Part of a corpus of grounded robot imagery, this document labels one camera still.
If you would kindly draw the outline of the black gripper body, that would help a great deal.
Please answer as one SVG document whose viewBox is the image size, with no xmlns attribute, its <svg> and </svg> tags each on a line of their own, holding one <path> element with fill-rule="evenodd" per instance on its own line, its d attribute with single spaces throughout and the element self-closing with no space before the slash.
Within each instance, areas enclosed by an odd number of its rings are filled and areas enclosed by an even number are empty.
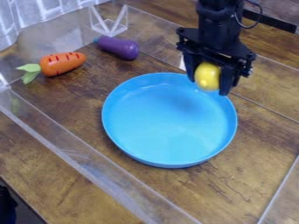
<svg viewBox="0 0 299 224">
<path fill-rule="evenodd" d="M 242 24 L 244 6 L 244 3 L 197 3 L 199 27 L 177 29 L 177 49 L 182 54 L 198 55 L 201 62 L 236 67 L 241 76 L 249 77 L 257 54 L 241 42 L 240 34 L 242 28 L 257 25 Z"/>
</svg>

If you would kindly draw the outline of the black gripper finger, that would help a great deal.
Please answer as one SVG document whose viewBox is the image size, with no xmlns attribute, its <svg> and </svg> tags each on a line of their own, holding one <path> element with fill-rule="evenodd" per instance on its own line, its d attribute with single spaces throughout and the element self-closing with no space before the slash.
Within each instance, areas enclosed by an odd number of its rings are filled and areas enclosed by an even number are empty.
<svg viewBox="0 0 299 224">
<path fill-rule="evenodd" d="M 242 72 L 233 66 L 224 66 L 221 68 L 220 76 L 220 94 L 226 96 L 230 90 L 238 85 Z"/>
<path fill-rule="evenodd" d="M 191 82 L 195 82 L 195 70 L 199 64 L 202 63 L 202 59 L 195 54 L 185 53 L 183 62 L 185 62 L 189 79 Z"/>
</svg>

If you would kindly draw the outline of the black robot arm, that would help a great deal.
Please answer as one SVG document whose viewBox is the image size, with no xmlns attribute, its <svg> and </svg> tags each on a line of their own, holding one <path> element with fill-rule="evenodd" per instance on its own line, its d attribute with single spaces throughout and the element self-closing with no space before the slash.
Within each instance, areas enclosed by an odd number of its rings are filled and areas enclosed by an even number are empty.
<svg viewBox="0 0 299 224">
<path fill-rule="evenodd" d="M 221 69 L 220 94 L 228 95 L 242 76 L 253 72 L 257 54 L 240 40 L 245 0 L 198 0 L 199 27 L 177 29 L 189 79 L 195 82 L 195 71 L 203 62 Z"/>
</svg>

